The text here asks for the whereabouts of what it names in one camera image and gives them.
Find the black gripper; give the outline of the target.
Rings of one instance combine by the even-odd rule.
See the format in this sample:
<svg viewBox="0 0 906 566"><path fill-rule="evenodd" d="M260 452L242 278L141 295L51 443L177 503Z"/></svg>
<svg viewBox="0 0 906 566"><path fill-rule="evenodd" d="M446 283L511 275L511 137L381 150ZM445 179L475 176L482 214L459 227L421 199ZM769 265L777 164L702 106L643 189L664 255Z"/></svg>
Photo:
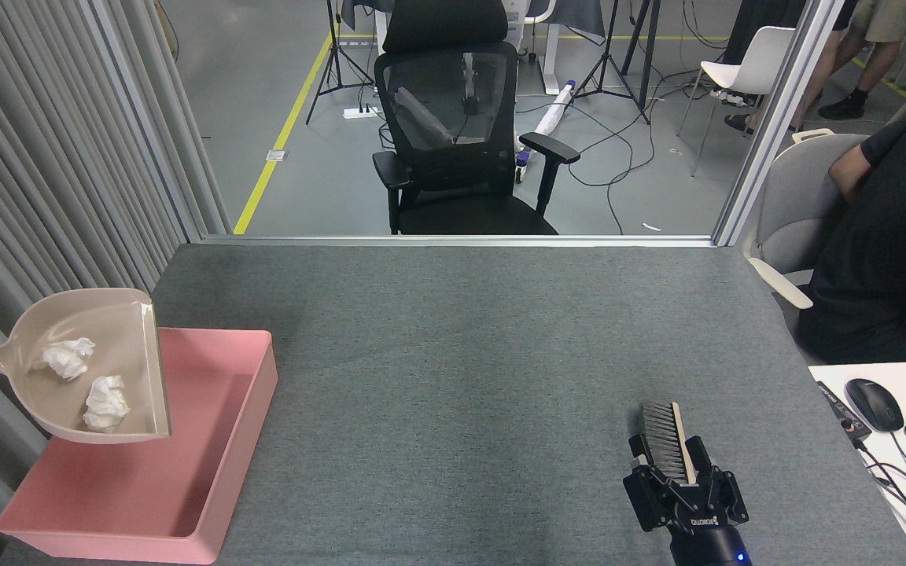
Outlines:
<svg viewBox="0 0 906 566"><path fill-rule="evenodd" d="M727 525L749 520L734 474L713 465L702 438L693 437L697 484L705 490L705 506L715 516L694 531L685 531L690 515L690 502L682 492L689 479L686 458L665 458L662 463L658 467L646 454L634 456L632 474L623 480L641 530L668 524L669 549L676 565L752 565L739 531Z"/></svg>

